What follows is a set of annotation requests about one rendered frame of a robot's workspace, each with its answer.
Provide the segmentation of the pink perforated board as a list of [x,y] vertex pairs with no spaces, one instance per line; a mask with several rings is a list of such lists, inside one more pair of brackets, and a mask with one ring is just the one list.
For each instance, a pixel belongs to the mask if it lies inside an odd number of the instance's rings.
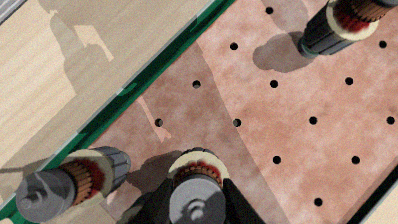
[[99,205],[117,222],[202,147],[266,224],[347,224],[398,165],[398,6],[370,37],[305,58],[327,2],[235,0],[88,147],[131,159]]

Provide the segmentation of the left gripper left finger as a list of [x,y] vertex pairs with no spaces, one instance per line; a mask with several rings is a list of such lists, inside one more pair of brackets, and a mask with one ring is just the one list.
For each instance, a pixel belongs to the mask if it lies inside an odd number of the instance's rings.
[[167,178],[128,224],[172,224],[170,220],[170,196],[173,179]]

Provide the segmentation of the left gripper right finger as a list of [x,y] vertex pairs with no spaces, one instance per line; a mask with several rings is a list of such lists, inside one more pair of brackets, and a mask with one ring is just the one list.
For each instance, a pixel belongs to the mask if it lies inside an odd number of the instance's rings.
[[266,224],[231,179],[223,179],[222,191],[226,201],[223,224]]

